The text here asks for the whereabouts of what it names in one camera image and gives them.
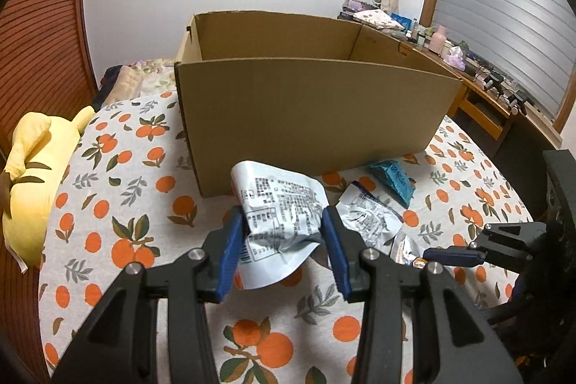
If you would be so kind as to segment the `yellow plush toy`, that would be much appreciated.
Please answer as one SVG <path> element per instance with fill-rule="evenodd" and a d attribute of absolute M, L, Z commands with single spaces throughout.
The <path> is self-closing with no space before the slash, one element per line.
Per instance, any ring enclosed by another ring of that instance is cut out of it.
<path fill-rule="evenodd" d="M 64 170 L 95 109 L 72 120 L 28 112 L 19 119 L 1 171 L 1 225 L 5 247 L 22 273 L 41 263 L 47 224 Z"/>

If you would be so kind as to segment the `silver blue snack packet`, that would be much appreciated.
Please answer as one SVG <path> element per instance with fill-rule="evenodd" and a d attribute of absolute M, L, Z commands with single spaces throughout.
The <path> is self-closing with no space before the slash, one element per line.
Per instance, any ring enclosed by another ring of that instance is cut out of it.
<path fill-rule="evenodd" d="M 402 226 L 399 214 L 373 196 L 358 181 L 351 182 L 336 205 L 347 229 L 357 231 L 368 248 L 391 252 Z"/>

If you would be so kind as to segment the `wooden sideboard cabinet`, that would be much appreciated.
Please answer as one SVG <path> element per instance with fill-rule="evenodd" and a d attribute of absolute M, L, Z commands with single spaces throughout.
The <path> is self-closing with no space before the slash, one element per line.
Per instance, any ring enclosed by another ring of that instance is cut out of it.
<path fill-rule="evenodd" d="M 398 49 L 404 67 L 417 68 L 418 60 L 422 59 L 425 70 L 449 72 L 461 80 L 448 116 L 474 136 L 488 155 L 503 159 L 514 145 L 525 146 L 536 153 L 561 148 L 558 133 L 539 121 L 537 110 L 529 102 L 519 101 L 517 92 L 513 94 L 502 84 L 487 87 L 491 75 L 486 69 L 477 69 L 476 76 L 462 72 L 428 49 L 410 42 L 399 30 L 380 29 L 378 36 Z"/>

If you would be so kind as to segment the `brown cardboard box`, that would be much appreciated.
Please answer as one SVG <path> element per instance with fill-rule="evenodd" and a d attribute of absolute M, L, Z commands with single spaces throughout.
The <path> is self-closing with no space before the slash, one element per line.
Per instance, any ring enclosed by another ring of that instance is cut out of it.
<path fill-rule="evenodd" d="M 305 175 L 424 150 L 461 86 L 446 67 L 355 22 L 263 11 L 195 15 L 175 72 L 199 192 L 251 160 Z"/>

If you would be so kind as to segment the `blue candy packet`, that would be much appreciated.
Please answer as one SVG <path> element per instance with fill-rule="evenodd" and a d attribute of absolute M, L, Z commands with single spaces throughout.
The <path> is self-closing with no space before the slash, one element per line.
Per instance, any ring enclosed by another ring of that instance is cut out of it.
<path fill-rule="evenodd" d="M 415 189 L 398 161 L 384 160 L 372 163 L 368 166 L 368 170 L 395 192 L 405 208 L 409 208 Z"/>

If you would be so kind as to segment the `grey window blind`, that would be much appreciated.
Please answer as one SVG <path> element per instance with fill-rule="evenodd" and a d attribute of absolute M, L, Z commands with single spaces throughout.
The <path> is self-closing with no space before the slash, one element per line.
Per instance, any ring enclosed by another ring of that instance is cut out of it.
<path fill-rule="evenodd" d="M 436 0 L 432 21 L 558 113 L 575 62 L 575 15 L 566 0 Z"/>

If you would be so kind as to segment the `orange print tablecloth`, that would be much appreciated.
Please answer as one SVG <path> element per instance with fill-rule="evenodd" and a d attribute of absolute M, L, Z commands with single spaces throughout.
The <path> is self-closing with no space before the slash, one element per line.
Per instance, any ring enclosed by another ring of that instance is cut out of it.
<path fill-rule="evenodd" d="M 480 313 L 517 270 L 476 247 L 530 214 L 451 119 L 425 150 L 307 176 L 248 157 L 208 197 L 172 92 L 90 119 L 50 214 L 40 327 L 56 383 L 517 381 Z"/>

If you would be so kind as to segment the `white text snack packet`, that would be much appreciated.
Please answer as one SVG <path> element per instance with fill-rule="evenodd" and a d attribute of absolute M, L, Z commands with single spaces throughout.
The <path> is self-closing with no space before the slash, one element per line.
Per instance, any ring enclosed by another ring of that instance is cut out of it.
<path fill-rule="evenodd" d="M 243 289 L 261 289 L 291 276 L 320 245 L 328 205 L 323 185 L 307 175 L 243 161 L 231 170 L 249 233 L 237 275 Z"/>

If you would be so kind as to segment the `floral folded cloth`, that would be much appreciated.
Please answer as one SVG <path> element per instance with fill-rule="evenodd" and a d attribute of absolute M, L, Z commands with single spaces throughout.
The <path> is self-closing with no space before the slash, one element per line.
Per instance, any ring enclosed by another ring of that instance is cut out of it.
<path fill-rule="evenodd" d="M 380 9 L 366 10 L 356 12 L 352 15 L 355 21 L 358 21 L 377 30 L 402 31 L 404 26 L 395 21 L 390 15 Z"/>

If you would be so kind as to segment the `pink bottle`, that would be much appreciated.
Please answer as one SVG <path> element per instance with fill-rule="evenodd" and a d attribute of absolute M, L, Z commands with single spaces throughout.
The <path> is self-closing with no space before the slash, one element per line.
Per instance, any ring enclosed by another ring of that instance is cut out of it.
<path fill-rule="evenodd" d="M 439 25 L 436 28 L 434 34 L 432 34 L 432 39 L 429 41 L 429 51 L 436 55 L 441 55 L 442 49 L 446 41 L 446 28 L 443 25 Z"/>

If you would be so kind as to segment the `silver orange snack packet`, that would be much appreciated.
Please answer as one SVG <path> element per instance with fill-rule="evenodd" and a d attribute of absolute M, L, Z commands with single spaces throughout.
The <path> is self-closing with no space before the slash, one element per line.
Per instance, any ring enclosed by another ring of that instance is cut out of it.
<path fill-rule="evenodd" d="M 390 258 L 401 265 L 424 269 L 428 263 L 423 256 L 424 251 L 403 231 L 399 231 L 391 245 Z"/>

